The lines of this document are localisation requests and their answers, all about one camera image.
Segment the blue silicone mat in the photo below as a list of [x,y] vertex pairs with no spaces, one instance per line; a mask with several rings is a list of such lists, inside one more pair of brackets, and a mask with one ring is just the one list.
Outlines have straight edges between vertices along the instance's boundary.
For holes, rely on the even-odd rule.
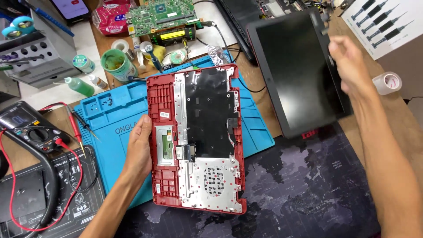
[[[203,67],[214,66],[209,56],[192,61]],[[185,69],[191,64],[183,64],[164,71],[172,73]],[[248,157],[275,144],[251,93],[239,82],[245,84],[240,74],[239,79],[232,79],[232,86],[239,87],[241,97],[242,140],[244,157]],[[99,138],[95,139],[88,130],[78,123],[84,144],[94,147],[99,164],[99,171],[106,194],[112,189],[123,169],[129,133],[142,114],[147,114],[147,87],[145,82],[134,82],[102,92],[81,100],[75,111],[90,125]],[[140,191],[129,208],[151,200],[151,176],[147,177]]]

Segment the smartphone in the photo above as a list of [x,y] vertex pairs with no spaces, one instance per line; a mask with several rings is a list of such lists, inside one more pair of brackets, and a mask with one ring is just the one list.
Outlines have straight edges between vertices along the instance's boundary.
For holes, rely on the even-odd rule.
[[83,0],[50,0],[68,25],[89,19],[91,12]]

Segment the hand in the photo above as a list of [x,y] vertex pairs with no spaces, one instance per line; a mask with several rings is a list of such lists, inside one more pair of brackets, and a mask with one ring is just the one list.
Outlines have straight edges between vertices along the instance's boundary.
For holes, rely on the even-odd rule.
[[364,64],[361,50],[347,36],[330,37],[329,53],[336,61],[341,89],[352,98],[367,97],[376,92]]
[[148,138],[151,133],[151,118],[144,114],[129,135],[124,171],[145,177],[151,172],[151,155]]

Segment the poster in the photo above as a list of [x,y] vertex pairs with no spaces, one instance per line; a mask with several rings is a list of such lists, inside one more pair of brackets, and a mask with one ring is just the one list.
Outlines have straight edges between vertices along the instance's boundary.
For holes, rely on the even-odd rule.
[[423,33],[421,0],[356,0],[342,15],[374,60]]

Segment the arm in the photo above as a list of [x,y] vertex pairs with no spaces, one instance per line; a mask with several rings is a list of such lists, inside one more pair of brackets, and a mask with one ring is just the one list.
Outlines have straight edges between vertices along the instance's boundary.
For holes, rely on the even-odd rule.
[[417,178],[395,140],[361,51],[346,36],[331,37],[329,51],[360,129],[367,179],[382,237],[423,237]]
[[126,210],[151,172],[150,133],[151,119],[143,115],[129,135],[125,165],[118,180],[80,238],[111,238],[115,235]]

